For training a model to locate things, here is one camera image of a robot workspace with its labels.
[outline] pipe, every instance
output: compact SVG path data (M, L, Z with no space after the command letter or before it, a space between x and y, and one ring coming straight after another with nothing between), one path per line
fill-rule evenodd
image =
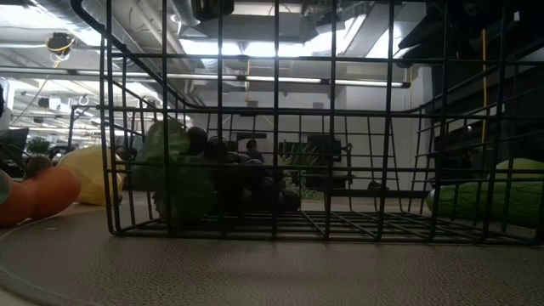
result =
M158 18L158 16L156 16L156 14L153 15L152 9L149 9L148 5L145 4L145 1L130 0L129 2L133 5L134 13L138 14L140 20L142 22L144 22L145 26L150 30L151 35L153 35L153 37L159 43L162 43L162 36L161 36L161 33L159 32L160 29L157 29L157 27L151 22L151 20L156 20L156 18ZM144 10L139 6L139 3L142 3L145 6L145 9L146 9L147 13L150 15L149 17L146 14L146 12L144 12ZM170 52L176 52L176 53L179 53L179 54L184 53L183 49L180 46L178 46L176 44L173 44L170 39L168 39L168 43L170 44L170 46L169 46L170 48L168 48L168 50Z
M90 25L95 31L98 33L105 33L105 27L103 24L99 23L91 14L89 14L85 8L82 6L83 0L70 0L70 4L74 12L82 19L87 22L88 25ZM127 54L133 53L130 51L130 49L123 44L119 39L117 39L115 36L112 39L113 45L119 49L119 51ZM157 83L162 84L162 78L155 73L153 69L151 69L148 65L146 65L142 60L140 59L132 59L134 64L136 64L139 68L141 68L142 71L147 73L151 79L155 80ZM206 108L205 105L201 105L200 103L198 105L189 102L186 100L184 96L179 94L177 90L172 88L170 85L168 85L168 91L170 94L172 94L174 97L177 97L181 103L185 104L186 106L193 107L196 109L202 109Z
M193 16L193 8L190 0L168 0L168 2L184 26L197 26L201 23Z
M45 44L36 44L36 43L28 43L28 42L19 42L19 43L13 43L13 42L0 42L0 48L45 48Z
M33 68L33 67L10 67L0 66L0 73L7 76L14 74L20 76L21 74L33 74L34 78L37 75L46 75L50 77L90 77L91 79L98 79L100 71L92 70L74 70L74 69L58 69L58 68ZM115 78L122 77L121 71L113 71L112 76ZM127 78L134 80L135 82L154 82L151 80L146 72L127 72ZM168 73L170 79L181 80L208 80L217 81L218 76L209 74L197 74L197 73ZM273 76L238 76L238 75L224 75L224 82L236 81L236 82L274 82ZM331 80L328 78L310 78L310 77L285 77L280 76L280 83L298 83L298 84L320 84L330 85ZM337 79L336 84L338 86L357 86L357 87L374 87L385 88L387 82L378 80L343 80ZM409 82L392 82L393 88L408 88L411 84Z
M22 113L14 113L13 116L21 116L21 117L24 117L24 118L45 118L45 119L70 119L70 117L71 117L70 115L64 115L64 114L56 115L56 114L22 114ZM83 120L83 119L92 120L92 119L96 119L96 117L95 116L81 115L80 119L81 120ZM123 119L122 116L116 116L115 117L116 121L117 120L121 121L122 119ZM148 118L144 118L144 121L152 122L152 121L154 121L154 119L151 118L151 117L148 117Z
M217 75L218 74L218 60L217 59L201 59L202 64L204 65L204 68L206 68L206 71L209 74ZM244 71L235 70L232 68L227 67L226 65L223 65L223 74L224 75L233 75L233 76L243 76L245 75ZM245 88L246 84L244 82L237 82L237 81L227 81L225 82L229 84L230 86L238 87L238 88Z
M158 15L158 13L154 10L154 7L150 4L149 0L139 0L139 2L142 4L143 6L143 9L144 11L149 14L149 16L151 17L152 20L155 20L157 22L161 21L162 20L162 17ZM136 3L136 9L140 9L140 6ZM165 29L165 31L167 32L167 40L168 40L168 43L170 43L170 46L172 46L173 50L177 53L177 54L185 54L185 51L183 49L183 47L181 46L181 42L179 42L179 39L174 37L173 34L168 30L168 29ZM160 39L158 39L159 43L162 43L162 37L160 37ZM185 65L185 69L187 71L192 71L193 68L192 68L192 64L190 63L189 60L187 59L183 59L182 62L184 63Z
M94 46L98 43L98 41L94 41L95 38L99 38L99 34L95 32L96 29L89 26L74 11L70 0L31 0L31 2L45 14L64 23L66 29L87 45ZM105 8L98 0L86 0L85 4L83 4L82 0L82 8L99 22L105 23ZM132 52L144 52L115 19L113 20L113 36L125 44ZM144 59L144 61L148 66L157 69L152 60Z

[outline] table surface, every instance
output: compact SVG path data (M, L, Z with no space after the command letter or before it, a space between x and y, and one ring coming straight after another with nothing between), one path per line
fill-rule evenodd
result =
M35 304L544 304L540 248L118 238L83 206L0 235L0 287Z

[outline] green plant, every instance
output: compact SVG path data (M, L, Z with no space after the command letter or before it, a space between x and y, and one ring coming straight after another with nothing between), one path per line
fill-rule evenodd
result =
M282 166L315 166L320 157L317 155L318 148L312 144L296 144L291 148L291 152L284 153L280 158L280 164ZM300 193L301 198L305 200L322 200L325 195L323 192L316 190L309 190L304 183L303 177L304 170L302 171L290 171L291 177L285 178L286 190L290 190ZM294 184L292 177L297 177L300 174L300 179L297 184Z
M316 155L317 147L312 144L295 144L291 152L284 153L280 158L282 166L313 166L319 160Z
M34 137L26 146L26 150L34 154L47 154L51 142L43 137Z

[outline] black wire basket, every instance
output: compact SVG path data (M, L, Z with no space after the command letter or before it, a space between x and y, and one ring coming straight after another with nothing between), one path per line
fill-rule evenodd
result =
M111 154L112 164L105 166L106 194L112 194L114 199L107 197L107 219L109 231L119 236L156 236L183 237L235 240L263 241L352 241L352 242L400 242L400 243L452 243L452 244L492 244L492 245L540 245L544 239L544 197L542 197L542 182L544 172L535 169L517 169L515 146L524 139L534 138L541 130L521 130L517 127L538 122L544 118L538 116L522 116L515 112L516 101L525 95L536 93L538 86L523 89L516 84L521 77L519 67L541 66L540 62L521 61L526 54L544 45L540 40L527 49L516 52L507 51L509 39L507 27L512 21L510 16L513 2L497 1L502 13L500 50L496 59L458 59L452 56L451 48L456 44L452 39L450 6L453 2L433 1L444 16L442 26L443 48L439 59L396 59L393 54L394 46L394 1L388 4L388 57L386 59L336 56L337 16L331 14L331 52L324 56L301 57L260 57L259 60L269 60L274 63L273 83L274 98L272 107L234 107L224 104L224 81L256 82L258 79L249 76L224 75L218 69L216 75L209 75L217 81L217 105L206 106L197 103L186 94L177 92L169 82L180 77L171 73L168 67L174 61L216 59L222 67L226 60L253 60L246 55L190 55L170 54L167 51L167 31L162 31L162 52L158 54L136 54L112 35L111 0L106 1L107 14L105 25L100 24L82 8L81 0L72 0L72 7L78 15L86 20L96 31L102 33L101 44L101 97L98 106L102 122L103 161L107 165L107 155ZM331 11L337 12L337 1L330 1ZM275 50L279 49L280 6L275 1L271 9L274 16ZM167 0L162 1L162 28L167 28ZM218 49L224 43L223 7L218 7ZM114 70L113 59L122 59L120 71ZM161 63L161 71L155 72L145 64L151 59ZM330 65L330 77L312 79L314 84L328 87L330 90L330 107L323 109L280 107L281 84L283 82L310 82L309 79L293 80L280 74L280 62L319 61ZM162 89L162 107L138 96L127 88L127 81L133 73L127 71L127 62L137 65L151 82ZM384 110L352 110L337 104L338 87L349 85L349 82L337 77L337 63L375 63L387 66L387 80L383 81L385 96ZM441 94L418 107L405 110L394 110L392 107L392 92L394 88L409 88L412 80L394 82L393 70L397 66L432 65L439 78ZM459 65L471 65L484 69L451 86L449 75ZM449 105L449 99L460 90L481 82L486 77L493 76L496 85L493 93L496 99L488 99L482 106L467 110L458 110ZM114 103L114 88L123 92L122 102ZM127 106L127 96L138 100L139 105ZM169 107L168 101L175 107ZM72 124L76 119L72 111ZM266 164L225 164L220 161L206 164L188 163L184 159L176 160L170 156L168 120L161 122L163 134L162 159L160 161L116 161L115 151L108 150L108 142L116 142L115 131L123 131L126 151L130 151L133 138L140 137L146 141L144 118L152 113L155 118L169 118L179 122L183 129L187 127L187 116L201 118L199 126L204 128L208 136L217 136L216 140L229 150L237 150L233 142L236 135L244 133L254 138L257 134L266 134L272 138L271 150L262 152ZM116 123L115 115L122 114L122 124ZM249 120L252 128L236 127L241 120ZM269 120L271 128L261 128L256 124L259 120ZM470 138L469 134L475 129L483 130L483 138L474 143L461 142L452 145L454 126L457 125L456 137ZM395 147L403 136L398 136L397 127L413 128L411 140L415 147L414 156L405 161L404 150ZM317 149L303 153L288 148L300 148L311 136L316 136ZM311 165L283 164L285 156L316 156ZM452 156L460 161L452 166ZM505 162L505 167L495 165ZM157 189L151 187L136 188L134 184L134 169L137 167L154 167L163 176L160 194L163 202L171 203L170 197L175 197L179 190L184 190L183 183L175 185L177 173L183 169L193 168L193 171L209 171L216 179L223 179L232 168L241 171L266 171L266 177L274 192L267 201L268 206L244 207L232 212L221 201L222 192L215 185L213 193L217 197L215 209L210 209L201 218L192 223L177 223L180 207L167 204L161 213L156 212L154 198ZM116 175L126 174L127 190L123 202L119 196L122 190L117 189ZM300 201L300 208L285 209L280 205L282 191L285 189L286 178L297 182L299 196L303 187L312 190L319 196L317 200ZM519 198L516 194L520 184L532 186L534 195L531 198ZM186 207L201 207L202 203L184 203ZM517 207L531 205L531 221L528 224L517 222L520 217Z

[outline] green vegetable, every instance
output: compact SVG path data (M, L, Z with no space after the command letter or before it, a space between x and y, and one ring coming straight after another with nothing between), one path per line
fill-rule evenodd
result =
M200 156L181 156L177 162L206 164L209 160ZM170 167L169 195L172 225L176 230L200 221L210 213L218 203L217 193L211 168L203 167ZM166 183L164 178L158 184ZM164 188L157 189L153 195L156 210L163 218L167 216Z
M183 155L190 146L189 137L180 122L168 119L169 160L174 161ZM156 122L145 137L144 148L136 157L136 162L164 162L163 122ZM164 166L136 166L133 168L133 184L142 190L158 190L164 186Z
M181 123L168 120L168 160L176 163L210 164L202 156L187 156L190 147L189 137ZM155 191L153 199L160 216L167 216L167 205L171 206L171 225L182 230L200 221L217 204L217 194L213 183L213 169L210 167L168 167L168 194L170 202L165 202L166 171L164 163L163 122L153 124L148 132L144 148L137 157L138 162L154 162L157 166L137 166L133 168L133 183L142 190Z
M497 169L507 169L508 161L497 165ZM514 160L513 169L544 169L544 163L538 161L518 159ZM538 178L542 174L513 174L514 178ZM507 177L505 173L498 173L499 179ZM485 215L487 204L487 190L489 184L482 183L479 204L476 205L478 183L461 184L458 190L457 204L454 213L455 185L442 186L440 189L439 216L456 218L482 218ZM506 182L495 182L493 201L491 204L491 218L502 221L506 203ZM521 226L536 226L541 202L542 182L512 182L508 204L507 222ZM427 197L428 208L432 211L434 204L434 190Z

